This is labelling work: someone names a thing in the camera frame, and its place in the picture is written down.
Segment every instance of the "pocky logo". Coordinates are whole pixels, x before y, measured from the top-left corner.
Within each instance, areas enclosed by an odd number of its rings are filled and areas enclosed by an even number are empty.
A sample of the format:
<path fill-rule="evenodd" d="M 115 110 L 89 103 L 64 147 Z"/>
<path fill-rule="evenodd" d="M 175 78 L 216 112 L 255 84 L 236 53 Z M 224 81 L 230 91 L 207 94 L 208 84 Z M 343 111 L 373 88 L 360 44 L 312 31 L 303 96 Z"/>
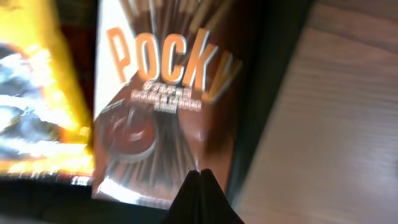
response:
<path fill-rule="evenodd" d="M 131 63 L 131 53 L 124 38 L 123 31 L 118 28 L 107 30 L 109 47 L 113 55 L 120 82 L 126 82 L 123 69 Z M 207 43 L 208 30 L 199 29 L 187 66 L 174 65 L 177 55 L 186 55 L 187 40 L 183 35 L 170 34 L 164 41 L 162 55 L 160 55 L 159 43 L 155 35 L 141 33 L 136 37 L 136 58 L 138 62 L 138 75 L 144 82 L 156 81 L 161 76 L 165 83 L 176 85 L 181 83 L 187 88 L 201 91 L 202 100 L 214 102 L 228 89 L 234 77 L 243 66 L 242 61 L 233 57 L 229 51 L 221 53 L 215 78 L 208 90 L 206 90 L 206 69 L 215 55 L 218 54 L 218 46 Z M 121 46 L 123 57 L 120 57 L 116 44 Z"/>

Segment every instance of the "yellow snack bag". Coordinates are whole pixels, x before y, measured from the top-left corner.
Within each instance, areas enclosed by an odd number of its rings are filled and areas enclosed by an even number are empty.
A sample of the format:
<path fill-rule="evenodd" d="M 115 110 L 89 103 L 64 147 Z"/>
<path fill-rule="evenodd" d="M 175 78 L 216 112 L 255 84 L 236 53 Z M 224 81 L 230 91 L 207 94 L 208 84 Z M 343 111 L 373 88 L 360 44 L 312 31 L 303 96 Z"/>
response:
<path fill-rule="evenodd" d="M 53 1 L 0 0 L 2 176 L 93 171 L 91 118 L 54 15 Z"/>

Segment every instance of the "black object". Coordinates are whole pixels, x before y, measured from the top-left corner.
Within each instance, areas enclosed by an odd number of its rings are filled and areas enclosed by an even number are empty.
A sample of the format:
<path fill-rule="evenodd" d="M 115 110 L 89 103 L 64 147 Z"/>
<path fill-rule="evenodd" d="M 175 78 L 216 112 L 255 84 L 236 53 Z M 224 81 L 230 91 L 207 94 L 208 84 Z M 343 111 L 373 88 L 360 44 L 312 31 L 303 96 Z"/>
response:
<path fill-rule="evenodd" d="M 238 217 L 211 170 L 190 171 L 161 224 L 238 224 Z"/>

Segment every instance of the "pocky box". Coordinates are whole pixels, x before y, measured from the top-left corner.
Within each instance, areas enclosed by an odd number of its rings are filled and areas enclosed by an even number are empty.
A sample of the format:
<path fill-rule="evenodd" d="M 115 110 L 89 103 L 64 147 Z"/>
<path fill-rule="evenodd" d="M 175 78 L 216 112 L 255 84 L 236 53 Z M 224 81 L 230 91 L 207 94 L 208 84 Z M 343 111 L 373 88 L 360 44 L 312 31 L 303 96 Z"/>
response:
<path fill-rule="evenodd" d="M 189 170 L 226 188 L 259 8 L 241 0 L 102 0 L 95 197 L 167 208 Z"/>

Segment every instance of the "wooden surface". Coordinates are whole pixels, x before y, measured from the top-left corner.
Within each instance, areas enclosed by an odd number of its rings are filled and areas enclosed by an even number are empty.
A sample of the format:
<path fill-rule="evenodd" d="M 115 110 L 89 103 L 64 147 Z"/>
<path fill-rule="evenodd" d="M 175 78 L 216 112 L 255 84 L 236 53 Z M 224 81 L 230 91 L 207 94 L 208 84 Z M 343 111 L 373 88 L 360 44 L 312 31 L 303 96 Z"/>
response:
<path fill-rule="evenodd" d="M 398 1 L 315 4 L 237 211 L 246 223 L 398 223 Z"/>

